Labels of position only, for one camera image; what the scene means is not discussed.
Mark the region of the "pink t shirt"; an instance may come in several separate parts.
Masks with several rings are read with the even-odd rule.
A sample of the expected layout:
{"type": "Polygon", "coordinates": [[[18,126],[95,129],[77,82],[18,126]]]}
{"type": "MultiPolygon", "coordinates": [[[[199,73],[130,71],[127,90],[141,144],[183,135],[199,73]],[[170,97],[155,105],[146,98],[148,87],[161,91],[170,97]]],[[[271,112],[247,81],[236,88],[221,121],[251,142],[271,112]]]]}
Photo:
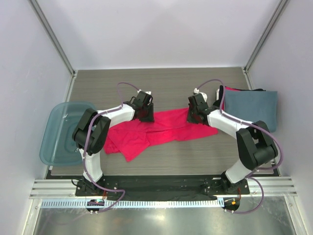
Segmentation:
{"type": "Polygon", "coordinates": [[[154,113],[154,122],[138,119],[109,129],[104,144],[106,154],[121,153],[132,161],[150,146],[172,141],[190,141],[218,134],[216,128],[187,122],[188,108],[154,113]]]}

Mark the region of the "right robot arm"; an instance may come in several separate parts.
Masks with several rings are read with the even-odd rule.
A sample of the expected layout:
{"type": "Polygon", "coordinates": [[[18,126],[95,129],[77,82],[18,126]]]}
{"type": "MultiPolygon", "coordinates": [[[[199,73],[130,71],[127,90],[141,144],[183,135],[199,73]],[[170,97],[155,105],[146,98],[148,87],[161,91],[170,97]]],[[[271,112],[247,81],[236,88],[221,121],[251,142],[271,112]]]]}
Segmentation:
{"type": "Polygon", "coordinates": [[[237,141],[238,161],[221,174],[220,186],[234,193],[246,176],[278,156],[278,150],[263,121],[249,122],[228,115],[216,106],[208,106],[203,94],[188,97],[187,121],[217,128],[237,141]]]}

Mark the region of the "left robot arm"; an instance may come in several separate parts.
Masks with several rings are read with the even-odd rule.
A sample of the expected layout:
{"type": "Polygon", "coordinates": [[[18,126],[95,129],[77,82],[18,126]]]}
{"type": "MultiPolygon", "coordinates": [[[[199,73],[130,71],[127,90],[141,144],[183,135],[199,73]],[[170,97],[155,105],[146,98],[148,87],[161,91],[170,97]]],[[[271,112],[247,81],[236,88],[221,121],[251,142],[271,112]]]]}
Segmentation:
{"type": "Polygon", "coordinates": [[[136,119],[141,122],[154,121],[151,92],[138,90],[137,96],[108,110],[85,110],[72,134],[84,168],[82,179],[76,183],[75,195],[100,195],[104,191],[105,178],[100,165],[100,152],[105,145],[109,129],[136,119]]]}

